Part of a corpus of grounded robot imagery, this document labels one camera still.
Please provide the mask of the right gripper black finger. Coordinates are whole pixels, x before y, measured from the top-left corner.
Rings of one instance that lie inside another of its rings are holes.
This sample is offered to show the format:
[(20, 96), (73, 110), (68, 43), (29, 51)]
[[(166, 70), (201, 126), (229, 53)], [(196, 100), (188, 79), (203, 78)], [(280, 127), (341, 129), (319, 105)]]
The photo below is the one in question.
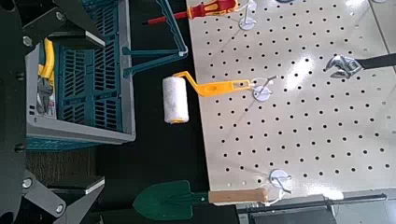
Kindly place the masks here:
[(15, 0), (22, 36), (33, 45), (45, 38), (71, 49), (103, 49), (106, 41), (81, 0)]
[(18, 224), (79, 224), (104, 187), (103, 176), (83, 176), (48, 188), (25, 171)]

